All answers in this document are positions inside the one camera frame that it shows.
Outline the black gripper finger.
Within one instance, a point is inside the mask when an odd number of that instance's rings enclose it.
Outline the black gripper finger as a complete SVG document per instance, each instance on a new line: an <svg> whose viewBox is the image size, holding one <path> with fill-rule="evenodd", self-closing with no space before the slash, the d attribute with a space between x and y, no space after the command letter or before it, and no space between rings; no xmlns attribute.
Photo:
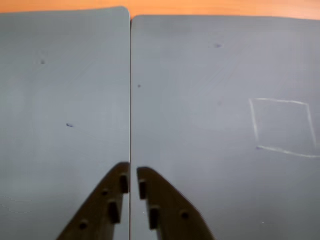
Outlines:
<svg viewBox="0 0 320 240"><path fill-rule="evenodd" d="M130 191L130 163L116 164L67 224L59 240L112 240L121 223L123 197Z"/></svg>
<svg viewBox="0 0 320 240"><path fill-rule="evenodd" d="M149 229L159 240L214 240L197 208L150 167L137 169L139 197L146 202Z"/></svg>

